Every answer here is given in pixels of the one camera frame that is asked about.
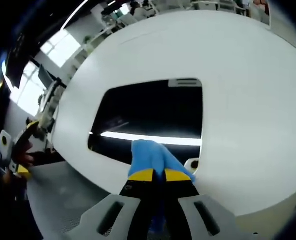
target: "blue cloth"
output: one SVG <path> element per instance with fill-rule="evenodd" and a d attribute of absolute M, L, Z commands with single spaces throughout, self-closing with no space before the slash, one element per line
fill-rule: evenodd
<path fill-rule="evenodd" d="M 154 169 L 159 179 L 164 169 L 172 169 L 185 173 L 191 181 L 195 180 L 193 174 L 187 171 L 182 164 L 161 144 L 148 140 L 132 142 L 132 164 L 128 176 L 145 169 Z M 163 230 L 164 215 L 160 204 L 158 213 L 152 218 L 150 231 L 160 233 Z"/>

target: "ceiling light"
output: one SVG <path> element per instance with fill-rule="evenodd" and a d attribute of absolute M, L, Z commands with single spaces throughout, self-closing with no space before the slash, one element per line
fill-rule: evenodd
<path fill-rule="evenodd" d="M 113 5 L 116 1 L 112 1 L 111 3 L 108 4 L 108 6 Z"/>
<path fill-rule="evenodd" d="M 122 140 L 150 140 L 159 144 L 181 145 L 181 146 L 201 146 L 202 140 L 200 138 L 180 138 L 180 137 L 163 137 L 163 136 L 144 136 L 129 133 L 119 133 L 106 131 L 101 134 L 102 137 Z"/>
<path fill-rule="evenodd" d="M 64 30 L 64 28 L 67 26 L 68 22 L 70 22 L 70 20 L 73 18 L 73 16 L 75 16 L 75 14 L 80 10 L 80 8 L 82 8 L 83 5 L 85 5 L 89 0 L 84 0 L 79 7 L 77 7 L 75 9 L 75 11 L 73 11 L 73 13 L 68 17 L 68 19 L 66 20 L 66 22 L 62 25 L 60 30 Z"/>
<path fill-rule="evenodd" d="M 6 68 L 6 63 L 4 61 L 1 64 L 1 71 L 3 74 L 3 78 L 6 81 L 6 84 L 8 85 L 10 92 L 13 92 L 13 85 L 12 85 L 10 79 L 6 76 L 7 68 Z"/>

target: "white curved panel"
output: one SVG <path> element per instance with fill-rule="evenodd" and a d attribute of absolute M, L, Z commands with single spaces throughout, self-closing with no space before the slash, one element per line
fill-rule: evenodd
<path fill-rule="evenodd" d="M 199 79 L 203 87 L 199 193 L 240 216 L 296 192 L 296 49 L 263 24 L 225 12 L 165 14 L 106 39 L 62 96 L 54 147 L 90 181 L 118 194 L 130 166 L 87 147 L 104 94 L 177 78 Z"/>

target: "rectangular opening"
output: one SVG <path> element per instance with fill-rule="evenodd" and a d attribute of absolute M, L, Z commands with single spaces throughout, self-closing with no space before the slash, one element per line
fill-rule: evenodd
<path fill-rule="evenodd" d="M 114 223 L 116 222 L 116 219 L 121 212 L 121 209 L 123 207 L 123 204 L 120 202 L 115 202 L 110 210 L 107 212 L 106 216 L 102 220 L 99 228 L 98 233 L 103 235 L 104 237 L 109 236 L 110 231 Z"/>
<path fill-rule="evenodd" d="M 198 210 L 198 213 L 200 214 L 203 220 L 203 223 L 206 226 L 209 236 L 217 235 L 220 232 L 219 227 L 216 224 L 216 222 L 213 220 L 213 217 L 211 216 L 207 208 L 200 201 L 195 202 L 194 206 Z"/>
<path fill-rule="evenodd" d="M 198 158 L 202 86 L 197 79 L 172 79 L 108 90 L 89 133 L 90 150 L 131 164 L 133 140 L 163 144 L 182 164 Z"/>

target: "blue towel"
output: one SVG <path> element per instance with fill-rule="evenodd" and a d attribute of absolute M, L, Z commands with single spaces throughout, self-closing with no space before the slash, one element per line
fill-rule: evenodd
<path fill-rule="evenodd" d="M 173 169 L 183 172 L 192 182 L 195 177 L 187 171 L 182 164 L 161 144 L 148 140 L 136 140 L 132 142 L 132 164 L 128 176 L 145 169 L 154 169 L 159 179 L 164 169 Z M 158 214 L 153 217 L 150 231 L 160 233 L 163 230 L 164 215 L 162 206 Z"/>

